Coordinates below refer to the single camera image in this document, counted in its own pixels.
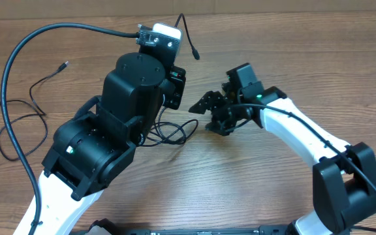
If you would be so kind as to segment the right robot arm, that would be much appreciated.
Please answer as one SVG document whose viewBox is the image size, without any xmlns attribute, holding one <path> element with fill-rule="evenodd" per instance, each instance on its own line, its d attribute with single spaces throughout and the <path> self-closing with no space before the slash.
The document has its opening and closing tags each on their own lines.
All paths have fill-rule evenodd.
<svg viewBox="0 0 376 235">
<path fill-rule="evenodd" d="M 210 111 L 206 129 L 221 136 L 253 121 L 284 141 L 312 171 L 313 211 L 289 225 L 261 226 L 259 234 L 376 232 L 373 150 L 325 131 L 279 88 L 264 88 L 249 63 L 228 70 L 227 76 L 221 91 L 205 93 L 189 111 Z"/>
</svg>

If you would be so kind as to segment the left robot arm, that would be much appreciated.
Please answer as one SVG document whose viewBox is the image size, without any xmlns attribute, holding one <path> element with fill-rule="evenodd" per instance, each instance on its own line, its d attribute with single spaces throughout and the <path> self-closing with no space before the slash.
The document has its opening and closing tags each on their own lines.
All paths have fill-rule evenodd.
<svg viewBox="0 0 376 235">
<path fill-rule="evenodd" d="M 133 161 L 162 106 L 177 109 L 185 72 L 175 54 L 121 56 L 88 100 L 54 133 L 39 177 L 36 234 L 68 234 L 83 213 Z"/>
</svg>

